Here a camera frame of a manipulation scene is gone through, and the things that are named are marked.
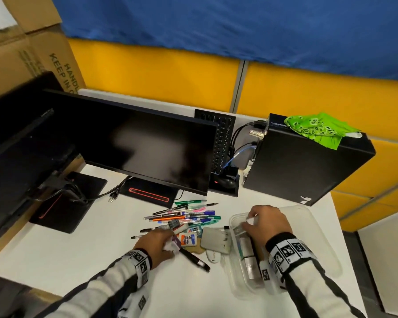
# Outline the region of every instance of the cardboard box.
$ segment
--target cardboard box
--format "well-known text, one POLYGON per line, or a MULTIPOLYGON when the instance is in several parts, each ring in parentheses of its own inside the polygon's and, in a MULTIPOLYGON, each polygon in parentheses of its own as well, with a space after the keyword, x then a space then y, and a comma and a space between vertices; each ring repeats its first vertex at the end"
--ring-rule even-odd
POLYGON ((52 0, 0 0, 0 95, 52 71, 62 88, 85 88, 52 0))

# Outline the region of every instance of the green cloth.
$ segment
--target green cloth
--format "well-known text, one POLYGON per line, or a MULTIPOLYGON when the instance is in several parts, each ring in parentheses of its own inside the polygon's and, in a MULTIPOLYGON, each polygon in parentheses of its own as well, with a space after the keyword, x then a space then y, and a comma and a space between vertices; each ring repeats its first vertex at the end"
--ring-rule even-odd
POLYGON ((346 133, 359 132, 359 129, 348 126, 326 113, 309 116, 290 116, 284 120, 298 134, 333 150, 336 150, 346 133))

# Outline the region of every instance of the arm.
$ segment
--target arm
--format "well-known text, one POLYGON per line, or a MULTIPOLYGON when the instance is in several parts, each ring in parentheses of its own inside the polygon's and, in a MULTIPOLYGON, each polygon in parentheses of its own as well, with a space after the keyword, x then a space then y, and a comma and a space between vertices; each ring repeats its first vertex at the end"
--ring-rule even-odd
POLYGON ((346 294, 325 275, 313 252, 295 235, 278 208, 254 206, 249 216, 259 215, 258 225, 243 228, 270 253, 270 267, 304 318, 365 318, 346 294))
POLYGON ((51 304, 36 318, 136 318, 149 294, 142 286, 149 271, 172 258, 163 251, 171 230, 154 230, 139 239, 134 250, 115 260, 104 271, 51 304))

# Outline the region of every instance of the sleeve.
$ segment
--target sleeve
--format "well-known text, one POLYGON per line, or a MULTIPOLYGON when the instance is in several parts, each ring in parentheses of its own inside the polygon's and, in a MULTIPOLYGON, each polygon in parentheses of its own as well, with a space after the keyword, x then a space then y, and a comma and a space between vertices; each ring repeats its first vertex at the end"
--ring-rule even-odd
POLYGON ((280 286, 289 293, 301 318, 365 318, 295 235, 280 233, 267 242, 266 249, 270 253, 270 268, 280 286))
POLYGON ((138 318, 149 297, 143 285, 151 267, 146 250, 131 250, 35 318, 138 318))

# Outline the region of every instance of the keyboard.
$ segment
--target keyboard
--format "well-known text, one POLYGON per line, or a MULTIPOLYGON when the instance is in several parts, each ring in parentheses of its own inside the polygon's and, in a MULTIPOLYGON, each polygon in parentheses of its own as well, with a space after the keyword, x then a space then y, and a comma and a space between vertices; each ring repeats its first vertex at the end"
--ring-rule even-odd
POLYGON ((220 174, 223 170, 224 164, 227 162, 227 154, 236 117, 195 109, 195 118, 217 123, 217 133, 215 135, 214 155, 212 161, 214 168, 212 172, 220 174))

